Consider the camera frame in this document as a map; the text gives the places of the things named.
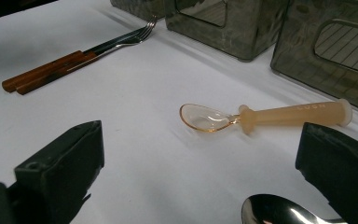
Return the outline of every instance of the spoon handle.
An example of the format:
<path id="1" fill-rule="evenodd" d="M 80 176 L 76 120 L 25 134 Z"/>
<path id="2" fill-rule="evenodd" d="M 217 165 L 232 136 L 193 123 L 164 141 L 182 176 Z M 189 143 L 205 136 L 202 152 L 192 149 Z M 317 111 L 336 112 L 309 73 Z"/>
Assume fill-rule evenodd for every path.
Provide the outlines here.
<path id="1" fill-rule="evenodd" d="M 241 127 L 250 133 L 255 125 L 303 125 L 310 122 L 321 125 L 346 126 L 351 122 L 351 105 L 347 100 L 254 111 L 240 106 Z"/>

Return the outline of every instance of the table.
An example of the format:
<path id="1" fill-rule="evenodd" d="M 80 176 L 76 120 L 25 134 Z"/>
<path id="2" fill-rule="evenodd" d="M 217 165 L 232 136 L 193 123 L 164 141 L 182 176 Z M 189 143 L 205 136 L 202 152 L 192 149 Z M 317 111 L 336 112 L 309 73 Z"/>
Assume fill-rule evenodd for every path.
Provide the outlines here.
<path id="1" fill-rule="evenodd" d="M 332 99 L 274 74 L 273 48 L 250 63 L 166 29 L 24 96 L 1 82 L 145 26 L 107 0 L 61 0 L 0 18 L 0 182 L 66 130 L 101 120 L 105 167 L 72 223 L 241 223 L 241 205 L 277 194 L 337 217 L 295 168 L 301 127 L 198 133 L 186 103 L 237 113 Z M 358 111 L 335 129 L 358 140 Z"/>

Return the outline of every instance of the plastic spoon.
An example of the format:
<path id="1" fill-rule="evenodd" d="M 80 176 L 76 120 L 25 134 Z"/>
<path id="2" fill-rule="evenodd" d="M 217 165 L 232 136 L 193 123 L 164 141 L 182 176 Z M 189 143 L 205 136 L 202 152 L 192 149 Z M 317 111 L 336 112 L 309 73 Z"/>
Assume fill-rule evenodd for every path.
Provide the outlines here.
<path id="1" fill-rule="evenodd" d="M 351 105 L 347 100 L 254 111 L 246 105 L 240 106 L 239 115 L 229 115 L 202 105 L 182 105 L 182 121 L 195 130 L 214 133 L 231 124 L 240 123 L 248 134 L 255 125 L 303 125 L 310 122 L 321 125 L 346 126 L 351 122 Z"/>
<path id="2" fill-rule="evenodd" d="M 324 220 L 287 199 L 257 194 L 242 206 L 243 224 L 347 224 L 343 219 Z"/>

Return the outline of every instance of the spoon bowl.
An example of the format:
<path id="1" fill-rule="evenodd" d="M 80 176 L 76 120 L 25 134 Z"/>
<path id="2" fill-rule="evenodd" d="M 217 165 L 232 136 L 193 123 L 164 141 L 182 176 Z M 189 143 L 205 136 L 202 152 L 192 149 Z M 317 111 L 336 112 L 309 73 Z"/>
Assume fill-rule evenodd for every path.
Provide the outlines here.
<path id="1" fill-rule="evenodd" d="M 243 224 L 347 224 L 343 219 L 321 219 L 300 205 L 270 194 L 256 194 L 242 206 Z"/>
<path id="2" fill-rule="evenodd" d="M 235 123 L 237 117 L 203 105 L 192 104 L 182 105 L 179 113 L 180 118 L 187 126 L 206 133 L 225 129 Z"/>

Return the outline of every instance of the orange handle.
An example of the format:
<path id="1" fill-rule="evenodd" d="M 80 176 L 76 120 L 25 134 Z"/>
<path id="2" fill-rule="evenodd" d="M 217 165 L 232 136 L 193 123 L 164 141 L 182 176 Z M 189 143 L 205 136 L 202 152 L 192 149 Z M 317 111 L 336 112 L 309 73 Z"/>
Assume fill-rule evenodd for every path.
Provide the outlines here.
<path id="1" fill-rule="evenodd" d="M 307 105 L 293 105 L 282 108 L 254 111 L 240 107 L 241 127 L 250 133 L 255 125 L 303 125 L 311 122 L 321 125 L 346 126 L 351 122 L 351 105 L 340 99 L 336 102 L 323 102 Z"/>
<path id="2" fill-rule="evenodd" d="M 74 72 L 76 69 L 93 62 L 93 59 L 97 59 L 95 53 L 84 54 L 78 50 L 51 63 L 46 63 L 31 71 L 5 80 L 2 82 L 2 87 L 8 92 L 17 91 L 19 94 L 25 94 Z"/>

